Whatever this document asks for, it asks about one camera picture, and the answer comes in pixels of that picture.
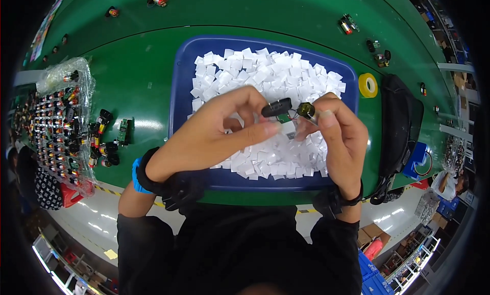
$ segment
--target shelf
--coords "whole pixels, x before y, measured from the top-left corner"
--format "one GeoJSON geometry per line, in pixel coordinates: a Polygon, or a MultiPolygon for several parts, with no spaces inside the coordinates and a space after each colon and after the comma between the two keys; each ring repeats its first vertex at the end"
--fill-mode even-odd
{"type": "Polygon", "coordinates": [[[440,239],[435,238],[434,231],[431,230],[431,232],[423,239],[419,247],[417,247],[417,249],[408,256],[408,258],[401,264],[401,266],[399,266],[395,271],[393,271],[393,273],[385,278],[385,280],[390,285],[396,282],[396,286],[393,288],[393,290],[395,291],[395,295],[403,294],[408,289],[408,287],[412,285],[413,281],[417,279],[417,277],[421,274],[421,271],[429,262],[429,259],[434,254],[434,251],[439,245],[439,242],[440,239]],[[436,244],[431,248],[427,248],[426,245],[429,246],[432,240],[435,240],[436,244]],[[415,262],[415,258],[419,253],[420,264],[415,262]],[[406,279],[401,279],[400,281],[397,276],[399,274],[402,274],[406,270],[409,271],[407,276],[405,277],[406,279]]]}

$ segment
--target finger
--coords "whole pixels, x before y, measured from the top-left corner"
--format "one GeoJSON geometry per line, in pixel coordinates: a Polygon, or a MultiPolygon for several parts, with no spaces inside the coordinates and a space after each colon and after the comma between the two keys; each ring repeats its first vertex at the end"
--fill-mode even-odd
{"type": "Polygon", "coordinates": [[[225,118],[244,105],[250,106],[252,111],[260,115],[262,108],[267,105],[267,100],[253,86],[244,86],[223,95],[216,96],[208,103],[208,106],[212,105],[213,108],[223,114],[223,118],[225,118]]]}
{"type": "Polygon", "coordinates": [[[304,117],[302,117],[302,116],[298,117],[295,140],[304,141],[304,139],[306,139],[306,137],[310,133],[312,133],[312,132],[310,132],[310,129],[307,128],[307,123],[308,123],[308,121],[306,119],[304,119],[304,117]]]}
{"type": "Polygon", "coordinates": [[[244,105],[238,108],[238,115],[243,120],[243,127],[250,127],[255,123],[255,118],[253,117],[252,108],[249,105],[244,105]]]}
{"type": "Polygon", "coordinates": [[[223,120],[223,128],[231,129],[232,132],[237,132],[243,129],[239,120],[231,118],[223,120]]]}
{"type": "Polygon", "coordinates": [[[331,162],[345,162],[348,160],[350,155],[342,140],[342,130],[332,111],[327,110],[320,113],[318,128],[327,143],[327,155],[333,160],[331,162]]]}
{"type": "Polygon", "coordinates": [[[222,147],[232,147],[235,151],[255,145],[275,136],[282,129],[279,122],[265,122],[243,128],[239,132],[228,134],[220,142],[222,147]]]}
{"type": "Polygon", "coordinates": [[[365,129],[364,124],[358,119],[356,114],[333,93],[327,93],[320,97],[315,100],[313,105],[320,113],[327,110],[332,111],[342,127],[342,135],[346,139],[358,138],[365,129]]]}

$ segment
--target black bag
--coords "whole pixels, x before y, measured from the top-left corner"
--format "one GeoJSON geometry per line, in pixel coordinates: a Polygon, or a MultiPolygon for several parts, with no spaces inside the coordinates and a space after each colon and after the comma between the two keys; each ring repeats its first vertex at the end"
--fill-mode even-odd
{"type": "Polygon", "coordinates": [[[372,204],[381,204],[397,199],[399,195],[387,194],[389,180],[400,173],[412,156],[419,139],[424,115],[423,103],[397,75],[383,77],[381,83],[381,156],[379,179],[371,198],[372,204]]]}

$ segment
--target metal rack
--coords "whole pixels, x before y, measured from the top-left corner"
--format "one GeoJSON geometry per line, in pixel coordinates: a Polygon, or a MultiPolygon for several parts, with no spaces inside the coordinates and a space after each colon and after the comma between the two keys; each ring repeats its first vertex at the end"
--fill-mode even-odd
{"type": "Polygon", "coordinates": [[[431,230],[418,248],[393,273],[385,278],[395,291],[395,295],[402,295],[419,275],[426,279],[422,270],[434,254],[439,242],[440,239],[435,238],[434,231],[431,230]]]}
{"type": "MultiPolygon", "coordinates": [[[[96,295],[111,295],[114,294],[113,292],[106,293],[102,292],[98,288],[90,285],[86,279],[82,277],[73,267],[70,265],[58,251],[54,248],[54,246],[51,244],[51,242],[46,238],[44,235],[43,231],[39,228],[40,235],[37,237],[37,239],[34,241],[32,244],[32,249],[34,250],[34,253],[38,257],[40,263],[43,265],[45,268],[46,272],[51,275],[51,278],[53,281],[59,286],[61,291],[63,291],[66,295],[73,295],[73,291],[69,289],[69,286],[72,282],[73,279],[77,280],[77,285],[80,287],[82,290],[82,294],[96,294],[96,295]],[[52,257],[54,257],[58,262],[61,262],[64,266],[64,269],[70,274],[68,277],[67,281],[63,283],[56,273],[48,267],[48,264],[50,261],[52,261],[52,257]]],[[[77,261],[77,264],[81,263],[83,259],[83,256],[79,258],[77,261]]]]}
{"type": "Polygon", "coordinates": [[[449,39],[449,43],[451,45],[451,49],[453,50],[454,52],[454,56],[456,57],[456,54],[457,52],[463,52],[461,50],[458,50],[457,47],[456,47],[456,43],[454,42],[454,39],[451,35],[451,33],[449,32],[449,30],[447,29],[446,27],[446,24],[444,23],[444,20],[441,18],[441,16],[439,15],[439,12],[442,11],[442,10],[438,10],[434,4],[432,3],[432,0],[427,0],[427,2],[430,4],[430,6],[432,7],[432,13],[434,13],[438,20],[440,21],[440,25],[443,27],[443,30],[441,31],[444,31],[444,33],[446,34],[447,38],[449,39]]]}

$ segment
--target fingernail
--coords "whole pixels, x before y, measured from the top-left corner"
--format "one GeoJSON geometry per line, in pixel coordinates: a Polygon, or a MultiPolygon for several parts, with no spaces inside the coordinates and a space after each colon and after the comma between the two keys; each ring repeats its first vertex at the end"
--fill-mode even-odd
{"type": "Polygon", "coordinates": [[[267,136],[274,136],[282,130],[282,125],[280,122],[266,122],[264,123],[264,130],[267,136]]]}
{"type": "Polygon", "coordinates": [[[335,124],[335,116],[331,110],[323,111],[320,113],[320,121],[325,125],[325,127],[331,127],[335,124]]]}

